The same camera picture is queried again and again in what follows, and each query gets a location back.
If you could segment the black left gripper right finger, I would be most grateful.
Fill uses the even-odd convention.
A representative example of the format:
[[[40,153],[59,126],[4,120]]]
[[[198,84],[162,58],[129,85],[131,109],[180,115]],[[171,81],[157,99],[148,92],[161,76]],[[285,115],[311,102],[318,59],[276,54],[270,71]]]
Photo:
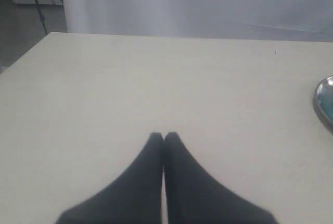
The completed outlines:
[[[164,179],[169,223],[277,223],[215,180],[175,132],[164,139]]]

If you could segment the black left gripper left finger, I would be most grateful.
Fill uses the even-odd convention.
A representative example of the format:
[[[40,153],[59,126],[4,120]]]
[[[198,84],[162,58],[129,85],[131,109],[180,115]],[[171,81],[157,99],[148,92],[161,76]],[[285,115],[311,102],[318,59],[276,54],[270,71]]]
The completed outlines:
[[[64,211],[57,223],[161,223],[162,173],[163,137],[152,133],[114,182]]]

